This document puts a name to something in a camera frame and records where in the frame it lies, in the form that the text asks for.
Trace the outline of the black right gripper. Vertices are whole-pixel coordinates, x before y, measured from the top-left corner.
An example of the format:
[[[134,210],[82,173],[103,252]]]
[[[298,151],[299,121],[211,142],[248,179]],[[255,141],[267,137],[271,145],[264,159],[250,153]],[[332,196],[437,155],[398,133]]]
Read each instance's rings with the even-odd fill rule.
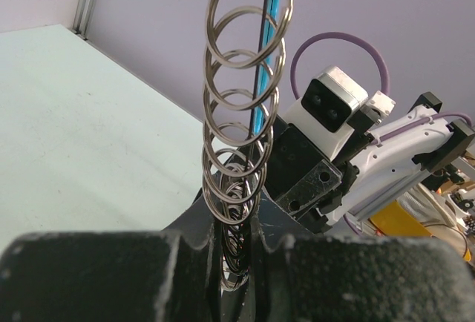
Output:
[[[327,215],[340,207],[356,181],[350,162],[334,165],[293,124],[277,117],[267,162],[267,195],[291,218],[313,233],[331,229]]]

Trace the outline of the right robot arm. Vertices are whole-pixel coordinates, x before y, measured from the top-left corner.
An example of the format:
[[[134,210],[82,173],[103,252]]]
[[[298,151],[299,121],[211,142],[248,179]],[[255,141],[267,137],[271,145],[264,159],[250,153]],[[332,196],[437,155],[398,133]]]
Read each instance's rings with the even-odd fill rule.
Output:
[[[451,163],[474,138],[471,118],[441,111],[431,93],[377,126],[393,106],[383,93],[358,108],[333,94],[297,100],[278,121],[263,211],[275,205],[315,233],[361,221]]]

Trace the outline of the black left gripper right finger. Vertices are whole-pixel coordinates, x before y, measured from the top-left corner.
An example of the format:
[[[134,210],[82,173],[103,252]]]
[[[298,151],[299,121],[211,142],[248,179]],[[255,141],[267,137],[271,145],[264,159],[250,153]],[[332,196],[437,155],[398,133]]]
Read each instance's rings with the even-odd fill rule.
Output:
[[[445,242],[319,237],[272,201],[252,218],[257,321],[472,321],[474,281]]]

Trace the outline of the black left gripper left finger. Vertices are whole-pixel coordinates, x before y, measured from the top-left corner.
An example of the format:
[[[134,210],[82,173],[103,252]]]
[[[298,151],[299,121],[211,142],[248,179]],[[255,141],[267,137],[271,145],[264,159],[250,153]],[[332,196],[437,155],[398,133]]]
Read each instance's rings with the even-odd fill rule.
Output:
[[[160,231],[23,234],[1,254],[1,319],[217,321],[219,268],[203,199]]]

